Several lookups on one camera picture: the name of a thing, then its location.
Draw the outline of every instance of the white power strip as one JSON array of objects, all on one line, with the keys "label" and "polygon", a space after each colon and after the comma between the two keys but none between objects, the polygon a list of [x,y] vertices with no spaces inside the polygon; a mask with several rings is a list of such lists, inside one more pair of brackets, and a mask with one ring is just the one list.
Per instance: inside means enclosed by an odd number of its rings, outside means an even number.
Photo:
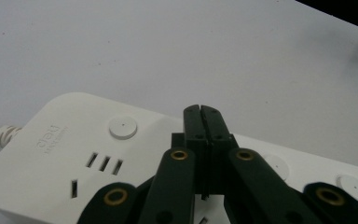
[{"label": "white power strip", "polygon": [[[0,152],[0,211],[19,223],[76,223],[101,187],[153,176],[183,122],[86,93],[47,105]],[[358,167],[235,135],[294,189],[314,182],[358,200]],[[197,197],[194,223],[229,223],[222,196]]]}]

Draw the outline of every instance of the white table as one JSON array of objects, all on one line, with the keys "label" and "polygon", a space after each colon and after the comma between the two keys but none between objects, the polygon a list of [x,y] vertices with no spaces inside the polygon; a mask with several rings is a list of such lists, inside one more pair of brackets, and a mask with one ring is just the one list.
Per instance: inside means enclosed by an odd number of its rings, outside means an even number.
[{"label": "white table", "polygon": [[0,125],[70,91],[358,165],[358,27],[293,0],[0,1]]}]

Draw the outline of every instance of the white cable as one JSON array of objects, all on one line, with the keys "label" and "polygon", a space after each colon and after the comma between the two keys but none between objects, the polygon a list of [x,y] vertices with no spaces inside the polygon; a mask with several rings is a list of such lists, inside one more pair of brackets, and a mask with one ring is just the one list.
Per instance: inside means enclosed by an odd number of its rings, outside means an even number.
[{"label": "white cable", "polygon": [[5,147],[7,143],[21,130],[14,126],[5,125],[0,128],[0,147]]}]

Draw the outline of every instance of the round white button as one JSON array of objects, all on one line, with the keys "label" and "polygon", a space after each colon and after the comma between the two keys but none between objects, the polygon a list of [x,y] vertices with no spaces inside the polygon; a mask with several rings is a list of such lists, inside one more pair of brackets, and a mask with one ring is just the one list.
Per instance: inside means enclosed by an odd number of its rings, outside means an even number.
[{"label": "round white button", "polygon": [[109,122],[109,131],[116,139],[126,140],[136,134],[137,124],[130,117],[114,118]]},{"label": "round white button", "polygon": [[289,177],[289,166],[284,160],[277,156],[267,155],[265,161],[281,177],[282,180],[286,180],[287,177]]},{"label": "round white button", "polygon": [[358,201],[358,179],[350,175],[341,175],[337,178],[337,185]]}]

